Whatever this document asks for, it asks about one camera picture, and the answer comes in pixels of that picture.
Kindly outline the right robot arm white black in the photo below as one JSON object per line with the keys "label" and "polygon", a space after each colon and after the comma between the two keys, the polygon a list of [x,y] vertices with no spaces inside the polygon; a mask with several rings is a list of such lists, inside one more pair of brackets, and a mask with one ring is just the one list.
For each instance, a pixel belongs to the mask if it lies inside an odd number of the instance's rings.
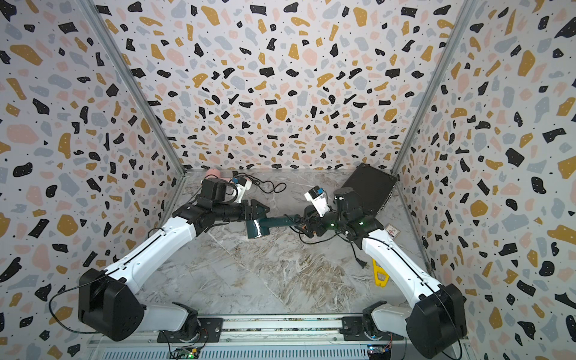
{"label": "right robot arm white black", "polygon": [[378,301],[366,307],[361,316],[365,337],[379,340],[387,334],[400,335],[426,359],[461,344],[467,335],[461,291],[453,284],[441,284],[410,259],[375,216],[364,210],[362,198],[351,187],[342,187],[328,197],[316,186],[304,197],[310,205],[298,222],[302,232],[313,237],[331,230],[364,251],[409,305],[404,308]]}

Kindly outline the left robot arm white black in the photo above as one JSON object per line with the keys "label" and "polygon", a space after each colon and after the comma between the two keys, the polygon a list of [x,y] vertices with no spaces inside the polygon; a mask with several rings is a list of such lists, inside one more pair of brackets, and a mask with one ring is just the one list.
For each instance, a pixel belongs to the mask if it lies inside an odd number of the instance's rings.
{"label": "left robot arm white black", "polygon": [[123,341],[135,332],[164,331],[173,341],[191,341],[200,333],[198,313],[187,305],[152,305],[136,294],[175,252],[216,224],[258,220],[270,209],[257,200],[240,204],[188,202],[155,234],[104,270],[90,268],[79,280],[78,319],[107,336]]}

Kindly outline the green hair dryer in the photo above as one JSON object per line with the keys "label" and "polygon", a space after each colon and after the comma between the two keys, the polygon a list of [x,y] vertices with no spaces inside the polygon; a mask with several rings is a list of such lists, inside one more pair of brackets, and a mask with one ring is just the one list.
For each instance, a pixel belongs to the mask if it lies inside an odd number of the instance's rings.
{"label": "green hair dryer", "polygon": [[296,227],[303,224],[305,219],[300,215],[283,215],[280,217],[262,217],[256,220],[247,220],[245,222],[247,237],[249,239],[258,239],[270,234],[271,228],[276,227]]}

